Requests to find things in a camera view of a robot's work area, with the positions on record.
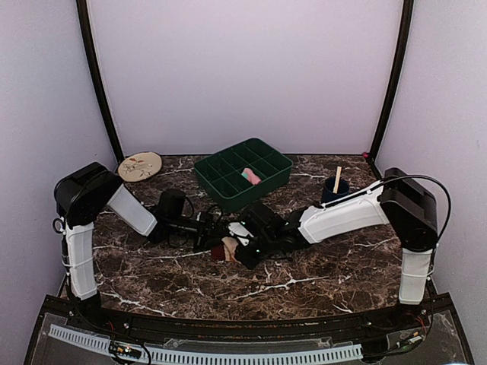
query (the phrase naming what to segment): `round wooden plate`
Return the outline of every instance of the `round wooden plate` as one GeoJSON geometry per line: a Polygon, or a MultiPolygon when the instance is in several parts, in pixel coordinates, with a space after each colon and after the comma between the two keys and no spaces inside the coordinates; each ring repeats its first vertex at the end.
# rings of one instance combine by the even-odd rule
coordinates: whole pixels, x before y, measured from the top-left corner
{"type": "Polygon", "coordinates": [[[154,152],[141,152],[127,157],[120,164],[118,173],[123,181],[136,183],[155,175],[161,168],[161,156],[154,152]]]}

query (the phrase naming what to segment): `white wall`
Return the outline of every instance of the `white wall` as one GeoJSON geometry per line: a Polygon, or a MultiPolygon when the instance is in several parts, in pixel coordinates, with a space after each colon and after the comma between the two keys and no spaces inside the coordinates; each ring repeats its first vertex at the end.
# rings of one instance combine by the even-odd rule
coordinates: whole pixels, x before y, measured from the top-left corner
{"type": "Polygon", "coordinates": [[[398,166],[436,177],[449,188],[453,216],[434,281],[440,292],[450,291],[478,364],[487,363],[486,24],[487,2],[416,2],[377,162],[381,170],[398,166]]]}
{"type": "Polygon", "coordinates": [[[367,151],[401,0],[90,0],[126,154],[367,151]]]}
{"type": "Polygon", "coordinates": [[[62,279],[53,189],[94,160],[114,167],[74,1],[0,2],[0,362],[24,360],[62,279]]]}

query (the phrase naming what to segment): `blue cup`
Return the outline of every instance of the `blue cup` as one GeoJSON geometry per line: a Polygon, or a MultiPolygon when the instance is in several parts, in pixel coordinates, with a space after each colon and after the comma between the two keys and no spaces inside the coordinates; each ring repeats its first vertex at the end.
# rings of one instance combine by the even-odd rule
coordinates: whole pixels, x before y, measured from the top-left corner
{"type": "Polygon", "coordinates": [[[323,187],[323,192],[321,193],[322,204],[332,202],[350,194],[350,185],[344,179],[340,179],[338,183],[338,192],[336,194],[333,193],[333,188],[335,187],[335,178],[336,176],[331,176],[325,180],[325,186],[323,187]]]}

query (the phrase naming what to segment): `popsicle stick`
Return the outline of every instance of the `popsicle stick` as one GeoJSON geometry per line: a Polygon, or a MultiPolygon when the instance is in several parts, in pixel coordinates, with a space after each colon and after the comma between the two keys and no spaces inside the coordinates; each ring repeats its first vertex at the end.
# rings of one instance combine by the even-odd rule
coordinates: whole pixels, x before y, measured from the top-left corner
{"type": "Polygon", "coordinates": [[[335,186],[333,187],[333,194],[338,192],[338,184],[340,184],[340,175],[342,174],[342,167],[338,166],[336,168],[336,176],[335,176],[335,186]]]}

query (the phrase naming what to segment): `pink object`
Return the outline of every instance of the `pink object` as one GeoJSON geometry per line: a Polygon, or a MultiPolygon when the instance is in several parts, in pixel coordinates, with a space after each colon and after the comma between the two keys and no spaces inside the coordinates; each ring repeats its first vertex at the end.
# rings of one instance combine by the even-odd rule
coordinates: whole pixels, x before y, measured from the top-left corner
{"type": "Polygon", "coordinates": [[[257,185],[260,183],[262,180],[255,174],[251,169],[246,167],[243,169],[242,176],[245,177],[247,180],[250,181],[252,185],[257,185]]]}

